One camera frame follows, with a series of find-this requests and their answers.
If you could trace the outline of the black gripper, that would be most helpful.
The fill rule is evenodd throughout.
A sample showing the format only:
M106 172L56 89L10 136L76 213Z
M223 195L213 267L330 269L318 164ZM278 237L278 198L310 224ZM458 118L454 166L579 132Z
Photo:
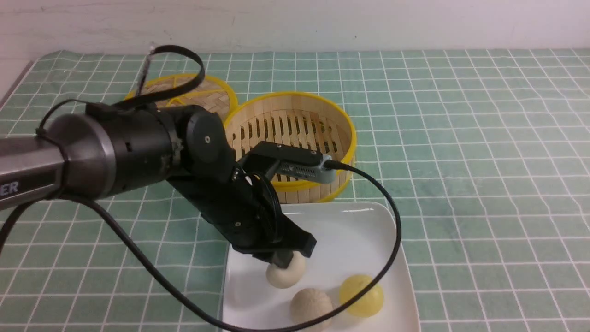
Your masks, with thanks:
M280 269L289 267L295 252L312 256L316 238L271 202L267 186L251 185L244 178L225 183L212 178L168 181L240 254Z

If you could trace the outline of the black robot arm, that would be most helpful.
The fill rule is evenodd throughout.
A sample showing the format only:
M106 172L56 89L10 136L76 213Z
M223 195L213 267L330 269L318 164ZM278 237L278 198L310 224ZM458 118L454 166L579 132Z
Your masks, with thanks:
M99 105L1 140L1 209L67 195L95 201L167 181L234 250L286 267L292 252L310 258L317 241L283 214L266 179L272 168L244 170L221 118L202 107Z

